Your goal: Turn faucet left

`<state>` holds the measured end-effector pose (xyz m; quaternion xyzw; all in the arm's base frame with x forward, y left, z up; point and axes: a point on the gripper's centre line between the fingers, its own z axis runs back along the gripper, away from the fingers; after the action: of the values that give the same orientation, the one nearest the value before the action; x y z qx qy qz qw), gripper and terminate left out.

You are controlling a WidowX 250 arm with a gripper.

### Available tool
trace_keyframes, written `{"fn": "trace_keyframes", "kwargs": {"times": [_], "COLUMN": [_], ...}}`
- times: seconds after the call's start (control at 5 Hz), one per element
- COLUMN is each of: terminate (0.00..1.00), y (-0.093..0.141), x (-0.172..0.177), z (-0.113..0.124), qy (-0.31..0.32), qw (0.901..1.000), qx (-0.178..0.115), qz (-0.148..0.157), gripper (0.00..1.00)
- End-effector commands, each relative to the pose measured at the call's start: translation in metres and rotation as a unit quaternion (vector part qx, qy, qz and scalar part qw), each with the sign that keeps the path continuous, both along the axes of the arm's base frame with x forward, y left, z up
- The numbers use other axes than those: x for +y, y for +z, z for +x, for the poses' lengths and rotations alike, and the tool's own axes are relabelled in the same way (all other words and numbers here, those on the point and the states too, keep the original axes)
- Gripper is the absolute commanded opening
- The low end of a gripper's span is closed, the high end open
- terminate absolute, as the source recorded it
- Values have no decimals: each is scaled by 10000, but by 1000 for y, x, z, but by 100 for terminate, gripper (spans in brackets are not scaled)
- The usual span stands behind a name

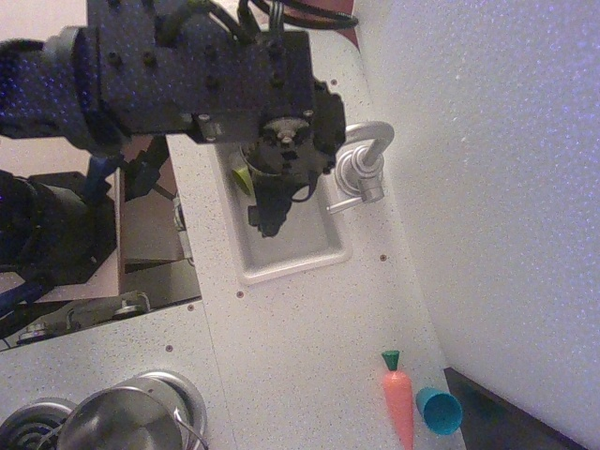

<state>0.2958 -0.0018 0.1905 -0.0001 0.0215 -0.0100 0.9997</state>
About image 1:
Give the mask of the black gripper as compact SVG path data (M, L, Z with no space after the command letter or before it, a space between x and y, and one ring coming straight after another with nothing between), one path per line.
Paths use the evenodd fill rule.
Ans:
M256 201L248 224L275 237L346 138L342 99L315 78L308 34L162 22L158 48L167 77L159 134L239 144Z

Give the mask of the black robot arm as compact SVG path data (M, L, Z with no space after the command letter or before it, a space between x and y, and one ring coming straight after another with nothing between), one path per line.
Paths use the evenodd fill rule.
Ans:
M237 146L255 202L249 224L277 235L334 170L344 105L313 73L306 27L286 3L91 1L84 26L1 44L1 133L63 137L113 157L136 136Z

